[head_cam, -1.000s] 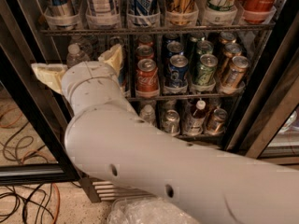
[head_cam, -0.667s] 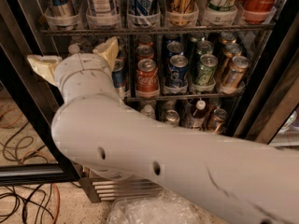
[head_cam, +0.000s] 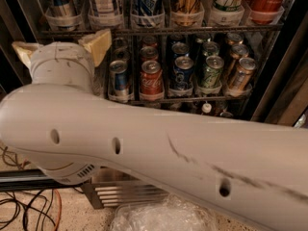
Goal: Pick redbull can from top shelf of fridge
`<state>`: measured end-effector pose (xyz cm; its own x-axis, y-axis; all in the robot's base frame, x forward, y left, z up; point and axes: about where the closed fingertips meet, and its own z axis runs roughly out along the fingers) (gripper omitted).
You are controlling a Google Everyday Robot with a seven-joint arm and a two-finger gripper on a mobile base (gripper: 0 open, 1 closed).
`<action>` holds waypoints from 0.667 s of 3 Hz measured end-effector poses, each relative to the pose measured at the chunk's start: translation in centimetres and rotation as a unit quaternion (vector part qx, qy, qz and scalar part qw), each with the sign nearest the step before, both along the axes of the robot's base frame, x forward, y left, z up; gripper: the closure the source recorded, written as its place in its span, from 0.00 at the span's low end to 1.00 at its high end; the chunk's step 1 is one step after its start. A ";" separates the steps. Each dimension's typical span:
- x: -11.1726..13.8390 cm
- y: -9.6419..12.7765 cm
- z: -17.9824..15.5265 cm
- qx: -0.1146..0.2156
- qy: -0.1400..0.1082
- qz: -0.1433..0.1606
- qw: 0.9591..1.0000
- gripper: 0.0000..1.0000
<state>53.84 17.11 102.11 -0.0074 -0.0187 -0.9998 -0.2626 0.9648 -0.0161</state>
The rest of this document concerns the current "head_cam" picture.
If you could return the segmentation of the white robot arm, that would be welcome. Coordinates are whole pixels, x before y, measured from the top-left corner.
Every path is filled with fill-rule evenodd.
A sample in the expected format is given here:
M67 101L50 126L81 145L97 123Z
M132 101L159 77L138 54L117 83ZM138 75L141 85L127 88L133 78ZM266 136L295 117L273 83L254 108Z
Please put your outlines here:
M107 30L17 41L32 81L0 105L0 137L54 180L120 170L265 231L308 231L308 130L118 104L93 92Z

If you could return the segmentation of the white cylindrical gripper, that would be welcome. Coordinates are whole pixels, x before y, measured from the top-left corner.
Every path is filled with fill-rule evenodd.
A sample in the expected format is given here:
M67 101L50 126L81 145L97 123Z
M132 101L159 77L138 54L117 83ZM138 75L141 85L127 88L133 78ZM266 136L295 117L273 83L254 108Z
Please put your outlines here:
M86 35L78 43L81 46L53 42L41 47L39 43L14 41L12 47L18 59L30 67L33 83L91 85L94 67L103 62L112 45L111 30Z

